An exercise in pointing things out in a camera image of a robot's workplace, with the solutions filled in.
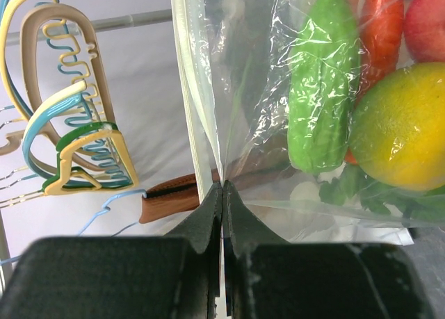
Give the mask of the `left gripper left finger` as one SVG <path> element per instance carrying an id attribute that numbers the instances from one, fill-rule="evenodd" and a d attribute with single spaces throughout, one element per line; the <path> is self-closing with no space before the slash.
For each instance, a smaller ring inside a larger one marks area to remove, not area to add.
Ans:
<path id="1" fill-rule="evenodd" d="M 163 236 L 34 242 L 1 297 L 2 318 L 214 318 L 223 190 Z"/>

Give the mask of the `clear dotted zip top bag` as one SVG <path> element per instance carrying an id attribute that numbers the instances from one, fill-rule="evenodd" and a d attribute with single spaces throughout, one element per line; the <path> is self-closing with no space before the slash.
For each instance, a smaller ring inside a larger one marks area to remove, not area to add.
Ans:
<path id="1" fill-rule="evenodd" d="M 411 57 L 405 43 L 404 21 L 411 0 L 403 1 L 403 35 L 393 72 L 420 63 Z M 214 181 L 232 183 L 234 177 L 247 172 L 292 167 L 296 173 L 289 178 L 278 176 L 237 190 L 242 202 L 287 241 L 401 243 L 408 228 L 443 225 L 444 221 L 404 219 L 395 206 L 389 207 L 390 215 L 378 215 L 363 209 L 357 198 L 343 206 L 321 201 L 320 181 L 338 177 L 347 164 L 359 166 L 349 145 L 358 106 L 355 100 L 343 163 L 319 174 L 292 166 L 287 142 L 288 57 L 314 2 L 172 0 L 199 194 L 205 195 Z"/>

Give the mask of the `grey clothes rack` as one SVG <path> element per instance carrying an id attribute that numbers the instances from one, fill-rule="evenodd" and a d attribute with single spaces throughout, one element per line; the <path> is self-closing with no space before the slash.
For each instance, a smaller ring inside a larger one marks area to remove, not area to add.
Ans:
<path id="1" fill-rule="evenodd" d="M 155 10 L 146 13 L 134 13 L 106 19 L 97 19 L 91 22 L 96 32 L 112 31 L 123 28 L 147 26 L 172 21 L 171 9 Z M 8 239 L 3 216 L 1 216 L 1 259 L 6 262 L 1 265 L 1 293 L 6 289 L 13 273 L 13 260 L 10 257 Z"/>

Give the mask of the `light green cucumber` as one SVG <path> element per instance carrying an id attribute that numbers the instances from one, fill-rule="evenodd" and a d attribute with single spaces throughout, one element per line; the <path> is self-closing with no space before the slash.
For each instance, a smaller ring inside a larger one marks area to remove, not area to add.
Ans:
<path id="1" fill-rule="evenodd" d="M 343 163 L 359 51 L 357 22 L 347 0 L 315 0 L 288 57 L 287 142 L 293 167 L 319 174 Z"/>

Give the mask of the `yellow lemon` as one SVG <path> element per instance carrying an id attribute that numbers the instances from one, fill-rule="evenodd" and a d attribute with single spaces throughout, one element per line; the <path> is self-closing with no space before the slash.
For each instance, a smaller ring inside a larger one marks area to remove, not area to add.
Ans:
<path id="1" fill-rule="evenodd" d="M 350 150 L 372 178 L 413 191 L 444 185 L 444 64 L 388 74 L 353 113 Z"/>

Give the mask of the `yellow plastic hanger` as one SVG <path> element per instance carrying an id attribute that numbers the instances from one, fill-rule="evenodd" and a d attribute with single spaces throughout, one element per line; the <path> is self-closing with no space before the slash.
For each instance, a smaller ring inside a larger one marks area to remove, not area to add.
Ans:
<path id="1" fill-rule="evenodd" d="M 18 49 L 15 49 L 13 45 L 13 52 L 7 50 L 7 41 L 12 40 L 8 36 L 10 27 L 15 22 L 18 22 L 18 18 L 15 17 L 16 12 L 20 10 L 20 7 L 28 0 L 1 0 L 1 80 L 3 82 L 4 89 L 15 110 L 20 114 L 22 120 L 28 120 L 32 116 L 32 110 L 30 109 L 29 98 L 24 98 L 20 95 L 19 90 L 15 83 L 18 77 L 18 68 L 20 55 Z M 59 3 L 60 0 L 45 0 L 36 1 L 34 7 L 43 5 L 46 3 Z"/>

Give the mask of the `red apple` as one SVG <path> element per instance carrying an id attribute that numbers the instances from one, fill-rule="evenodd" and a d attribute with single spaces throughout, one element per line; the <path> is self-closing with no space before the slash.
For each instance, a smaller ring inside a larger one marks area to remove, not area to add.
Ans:
<path id="1" fill-rule="evenodd" d="M 444 0 L 411 0 L 404 36 L 416 62 L 444 62 Z"/>

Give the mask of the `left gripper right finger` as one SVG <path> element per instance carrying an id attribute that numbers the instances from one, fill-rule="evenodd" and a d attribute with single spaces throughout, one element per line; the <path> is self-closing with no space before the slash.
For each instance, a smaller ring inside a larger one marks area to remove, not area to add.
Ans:
<path id="1" fill-rule="evenodd" d="M 227 312 L 233 318 L 433 318 L 404 251 L 384 243 L 290 243 L 226 181 Z"/>

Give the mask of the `brown cloth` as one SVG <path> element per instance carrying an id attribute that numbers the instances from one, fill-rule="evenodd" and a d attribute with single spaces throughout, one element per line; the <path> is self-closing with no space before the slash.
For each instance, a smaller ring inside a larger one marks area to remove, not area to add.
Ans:
<path id="1" fill-rule="evenodd" d="M 278 169 L 262 169 L 240 174 L 232 179 L 237 190 L 244 190 L 255 185 L 262 185 L 278 176 L 285 179 L 293 176 L 296 170 L 292 167 Z M 139 223 L 147 224 L 161 218 L 193 211 L 200 205 L 197 180 L 194 173 L 164 181 L 145 191 L 142 198 L 142 211 Z"/>

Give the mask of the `orange carrot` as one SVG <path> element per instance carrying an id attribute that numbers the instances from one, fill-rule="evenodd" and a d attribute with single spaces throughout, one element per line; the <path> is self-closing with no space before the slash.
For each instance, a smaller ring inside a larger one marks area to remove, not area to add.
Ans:
<path id="1" fill-rule="evenodd" d="M 396 69 L 403 35 L 403 0 L 349 0 L 358 18 L 362 69 L 357 106 L 373 85 Z"/>

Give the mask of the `light blue hanger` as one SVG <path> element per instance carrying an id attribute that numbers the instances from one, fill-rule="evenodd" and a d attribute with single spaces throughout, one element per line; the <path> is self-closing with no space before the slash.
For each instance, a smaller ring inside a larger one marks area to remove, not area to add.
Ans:
<path id="1" fill-rule="evenodd" d="M 57 169 L 38 160 L 31 152 L 31 146 L 35 137 L 39 134 L 44 135 L 53 145 L 56 145 L 61 136 L 55 130 L 51 123 L 54 117 L 57 117 L 65 111 L 74 108 L 81 103 L 82 89 L 76 89 L 74 86 L 64 88 L 45 101 L 41 100 L 39 93 L 32 93 L 29 96 L 30 103 L 34 109 L 33 115 L 29 118 L 25 128 L 22 141 L 22 154 L 26 165 L 39 177 L 48 179 L 55 175 Z"/>

